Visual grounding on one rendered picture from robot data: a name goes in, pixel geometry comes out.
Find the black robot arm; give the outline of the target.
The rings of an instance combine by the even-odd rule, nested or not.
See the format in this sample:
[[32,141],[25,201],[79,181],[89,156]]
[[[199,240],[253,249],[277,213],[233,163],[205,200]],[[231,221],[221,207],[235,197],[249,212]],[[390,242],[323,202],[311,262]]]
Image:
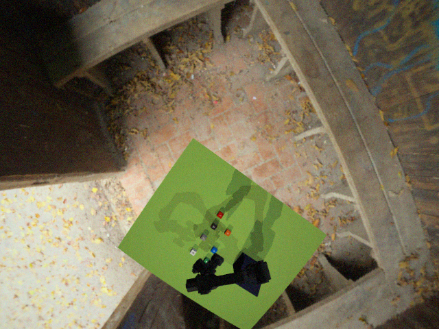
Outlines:
[[[203,274],[203,271],[207,270],[208,266],[209,264],[206,264],[201,258],[194,263],[192,272],[200,273],[200,275],[196,275],[196,278],[187,279],[187,292],[198,291],[200,295],[204,295],[209,294],[211,290],[216,289],[218,286],[235,283],[244,284],[247,282],[253,285],[260,285],[271,280],[268,264],[263,260],[250,263],[245,269],[222,276],[216,276],[211,273]],[[257,280],[257,283],[251,282],[248,278]]]

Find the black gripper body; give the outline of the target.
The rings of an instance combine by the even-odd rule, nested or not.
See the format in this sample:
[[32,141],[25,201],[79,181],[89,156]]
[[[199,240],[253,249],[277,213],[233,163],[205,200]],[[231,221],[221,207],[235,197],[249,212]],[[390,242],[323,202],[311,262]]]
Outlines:
[[224,262],[224,258],[222,258],[220,255],[214,253],[211,257],[212,262],[209,262],[209,266],[207,268],[207,270],[203,271],[203,274],[205,273],[211,273],[214,274],[216,272],[216,270],[214,268],[216,268],[216,266],[220,266],[222,265],[222,263]]

